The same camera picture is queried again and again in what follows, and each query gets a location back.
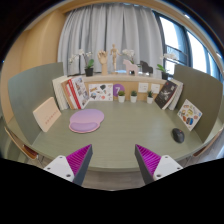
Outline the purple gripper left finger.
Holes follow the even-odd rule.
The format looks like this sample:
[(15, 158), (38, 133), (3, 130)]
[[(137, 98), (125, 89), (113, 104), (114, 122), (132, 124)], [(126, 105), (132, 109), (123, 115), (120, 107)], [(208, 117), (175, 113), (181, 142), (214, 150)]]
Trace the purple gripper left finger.
[(59, 155), (44, 170), (81, 186), (92, 154), (92, 145), (89, 144), (68, 156)]

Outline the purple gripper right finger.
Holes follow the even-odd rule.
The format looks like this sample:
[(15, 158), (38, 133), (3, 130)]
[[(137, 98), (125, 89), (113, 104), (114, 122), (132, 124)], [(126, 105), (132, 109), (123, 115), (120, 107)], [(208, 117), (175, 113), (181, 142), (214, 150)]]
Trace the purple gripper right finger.
[(135, 145), (135, 156), (145, 184), (152, 183), (182, 169), (169, 155), (160, 156), (155, 152)]

